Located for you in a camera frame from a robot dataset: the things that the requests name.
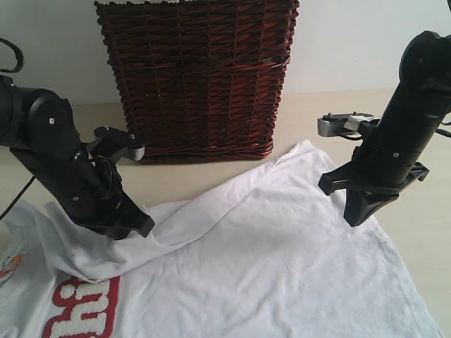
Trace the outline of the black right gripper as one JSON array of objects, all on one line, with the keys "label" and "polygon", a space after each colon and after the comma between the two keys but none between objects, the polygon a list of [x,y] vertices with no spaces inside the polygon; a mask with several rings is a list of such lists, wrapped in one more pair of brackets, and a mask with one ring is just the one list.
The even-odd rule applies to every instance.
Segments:
[{"label": "black right gripper", "polygon": [[349,165],[322,174],[318,186],[326,196],[347,189],[343,217],[357,227],[396,201],[408,185],[426,178],[429,169],[418,159],[430,141],[430,118],[352,115],[347,129],[363,137],[361,146]]}]

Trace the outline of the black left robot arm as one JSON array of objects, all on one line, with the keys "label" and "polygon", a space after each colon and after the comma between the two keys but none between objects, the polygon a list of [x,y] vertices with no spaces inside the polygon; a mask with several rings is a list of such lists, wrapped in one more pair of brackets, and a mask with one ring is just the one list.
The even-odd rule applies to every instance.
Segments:
[{"label": "black left robot arm", "polygon": [[124,192],[116,167],[121,158],[141,159],[144,140],[108,126],[96,128],[94,136],[81,141],[68,100],[1,77],[1,145],[76,225],[115,240],[131,232],[146,237],[154,221]]}]

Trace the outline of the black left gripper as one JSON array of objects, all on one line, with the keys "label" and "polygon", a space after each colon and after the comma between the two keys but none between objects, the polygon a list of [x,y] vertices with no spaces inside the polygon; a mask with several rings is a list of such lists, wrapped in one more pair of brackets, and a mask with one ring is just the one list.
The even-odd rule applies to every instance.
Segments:
[{"label": "black left gripper", "polygon": [[78,144],[46,151],[45,163],[45,187],[74,223],[113,240],[131,231],[147,237],[154,228],[152,217],[123,191],[116,164],[107,156]]}]

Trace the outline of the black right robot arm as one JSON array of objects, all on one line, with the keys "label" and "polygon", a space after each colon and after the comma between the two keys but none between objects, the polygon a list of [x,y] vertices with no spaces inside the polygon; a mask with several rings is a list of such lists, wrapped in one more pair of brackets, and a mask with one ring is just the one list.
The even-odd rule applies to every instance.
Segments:
[{"label": "black right robot arm", "polygon": [[429,173],[418,159],[450,113],[450,37],[424,31],[413,38],[402,55],[399,79],[380,118],[353,112],[317,120],[320,136],[361,142],[348,163],[319,180],[327,196],[346,191],[344,219],[352,227]]}]

